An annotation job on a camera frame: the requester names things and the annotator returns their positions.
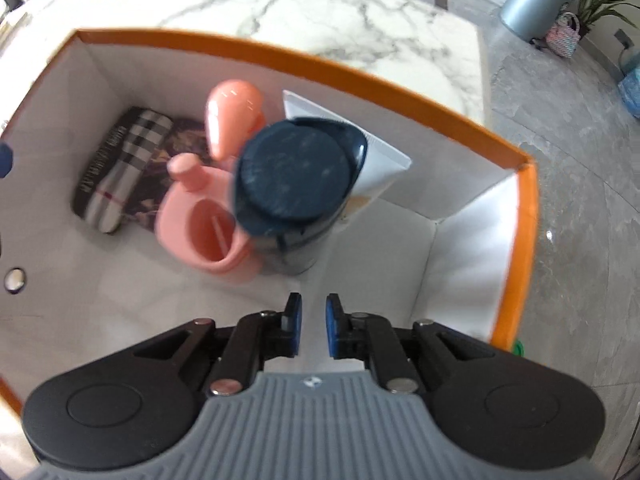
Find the plaid black tissue pack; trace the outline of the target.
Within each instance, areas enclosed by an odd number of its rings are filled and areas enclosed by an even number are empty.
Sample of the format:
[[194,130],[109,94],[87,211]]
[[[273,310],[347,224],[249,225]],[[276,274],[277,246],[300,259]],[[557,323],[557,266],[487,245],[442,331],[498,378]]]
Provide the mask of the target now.
[[173,124],[155,110],[126,110],[87,162],[70,201],[73,213],[103,234],[114,233],[145,167]]

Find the white vaseline lotion tube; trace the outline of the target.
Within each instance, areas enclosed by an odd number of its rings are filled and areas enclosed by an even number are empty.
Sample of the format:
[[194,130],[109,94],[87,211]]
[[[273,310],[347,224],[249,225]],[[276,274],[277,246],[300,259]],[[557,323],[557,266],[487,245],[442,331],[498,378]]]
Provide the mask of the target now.
[[367,154],[360,174],[350,193],[349,200],[341,213],[338,226],[346,229],[367,206],[370,206],[384,191],[386,191],[400,176],[407,172],[412,160],[409,156],[394,148],[386,141],[378,138],[354,122],[337,115],[327,108],[284,90],[283,106],[285,117],[288,119],[313,117],[344,122],[356,127],[368,142]]

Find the pink pump bottle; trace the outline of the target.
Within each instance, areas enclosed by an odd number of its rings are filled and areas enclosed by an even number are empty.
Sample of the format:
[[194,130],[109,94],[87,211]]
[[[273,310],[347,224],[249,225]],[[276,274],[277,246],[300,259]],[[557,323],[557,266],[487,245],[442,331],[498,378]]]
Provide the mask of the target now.
[[228,79],[209,92],[205,128],[210,157],[230,169],[247,142],[266,125],[264,97],[254,84]]

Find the orange cardboard box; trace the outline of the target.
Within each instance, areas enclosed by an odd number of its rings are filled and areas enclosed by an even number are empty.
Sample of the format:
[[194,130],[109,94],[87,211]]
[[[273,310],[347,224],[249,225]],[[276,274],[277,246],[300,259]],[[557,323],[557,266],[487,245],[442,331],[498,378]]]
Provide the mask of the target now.
[[538,197],[528,155],[361,70],[253,41],[78,30],[1,76],[1,378],[40,382],[191,318],[324,298],[506,350]]

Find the woven small basket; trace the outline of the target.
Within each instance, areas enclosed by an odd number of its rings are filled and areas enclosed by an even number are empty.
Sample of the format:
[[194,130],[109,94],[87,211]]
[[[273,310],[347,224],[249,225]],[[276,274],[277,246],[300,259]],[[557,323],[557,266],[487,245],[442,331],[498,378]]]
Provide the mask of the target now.
[[544,41],[560,58],[570,58],[580,40],[579,29],[577,16],[572,12],[563,12],[546,33]]

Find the grey metal trash bin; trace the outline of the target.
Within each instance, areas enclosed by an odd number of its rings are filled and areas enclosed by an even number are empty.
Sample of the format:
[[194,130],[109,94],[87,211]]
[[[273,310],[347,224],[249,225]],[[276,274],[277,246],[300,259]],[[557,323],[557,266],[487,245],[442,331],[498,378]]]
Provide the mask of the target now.
[[542,39],[558,16],[575,0],[506,0],[500,9],[501,23],[530,44]]

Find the blue water jug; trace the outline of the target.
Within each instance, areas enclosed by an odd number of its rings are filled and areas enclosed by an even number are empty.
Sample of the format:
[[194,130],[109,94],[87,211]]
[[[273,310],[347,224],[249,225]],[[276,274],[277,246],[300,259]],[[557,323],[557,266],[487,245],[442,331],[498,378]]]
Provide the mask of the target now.
[[618,83],[618,90],[626,109],[636,119],[640,118],[639,70],[639,52],[634,51],[631,57],[620,66],[622,80]]

